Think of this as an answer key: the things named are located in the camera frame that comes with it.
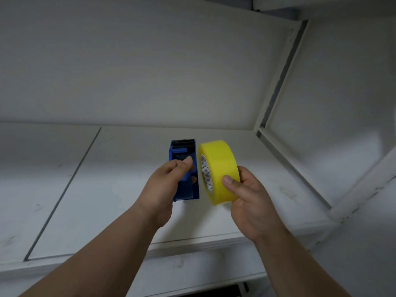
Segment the person's left hand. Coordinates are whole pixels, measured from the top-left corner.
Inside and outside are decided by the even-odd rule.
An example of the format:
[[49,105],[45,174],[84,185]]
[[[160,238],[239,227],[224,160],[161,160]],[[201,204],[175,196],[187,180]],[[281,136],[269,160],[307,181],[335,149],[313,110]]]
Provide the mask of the person's left hand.
[[138,208],[157,228],[163,227],[171,218],[173,198],[179,185],[175,182],[175,168],[173,159],[156,169],[136,200]]

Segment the person's right hand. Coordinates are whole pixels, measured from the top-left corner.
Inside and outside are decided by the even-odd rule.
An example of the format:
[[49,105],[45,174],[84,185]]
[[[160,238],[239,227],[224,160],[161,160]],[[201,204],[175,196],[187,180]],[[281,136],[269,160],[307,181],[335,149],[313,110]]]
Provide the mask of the person's right hand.
[[287,233],[264,185],[247,168],[238,166],[238,170],[239,182],[248,187],[248,200],[238,198],[231,205],[231,217],[240,232],[255,244]]

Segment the yellow tape roll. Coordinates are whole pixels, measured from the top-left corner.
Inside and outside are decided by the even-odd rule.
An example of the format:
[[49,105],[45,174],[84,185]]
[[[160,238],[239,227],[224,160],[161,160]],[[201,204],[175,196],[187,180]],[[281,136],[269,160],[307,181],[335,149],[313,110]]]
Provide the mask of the yellow tape roll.
[[205,189],[213,206],[234,202],[238,197],[227,190],[222,182],[225,175],[240,181],[235,157],[223,140],[202,143],[198,148],[198,160]]

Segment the person's left forearm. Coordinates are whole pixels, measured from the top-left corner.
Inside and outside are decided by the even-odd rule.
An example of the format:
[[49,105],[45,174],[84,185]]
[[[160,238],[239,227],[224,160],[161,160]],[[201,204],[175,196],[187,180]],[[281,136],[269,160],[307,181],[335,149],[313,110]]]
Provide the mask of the person's left forearm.
[[154,235],[170,215],[134,204],[19,297],[126,297]]

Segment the person's right forearm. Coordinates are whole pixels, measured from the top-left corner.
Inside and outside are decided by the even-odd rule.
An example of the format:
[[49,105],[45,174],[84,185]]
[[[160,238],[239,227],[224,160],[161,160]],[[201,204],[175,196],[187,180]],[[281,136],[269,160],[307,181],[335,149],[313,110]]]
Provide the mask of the person's right forearm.
[[252,239],[276,297],[352,297],[286,228]]

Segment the white metal shelf frame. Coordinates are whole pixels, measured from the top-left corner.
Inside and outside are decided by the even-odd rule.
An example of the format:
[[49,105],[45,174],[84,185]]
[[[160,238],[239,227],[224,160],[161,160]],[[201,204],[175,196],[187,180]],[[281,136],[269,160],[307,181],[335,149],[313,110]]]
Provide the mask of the white metal shelf frame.
[[396,0],[254,0],[300,22],[255,128],[345,220],[396,180]]

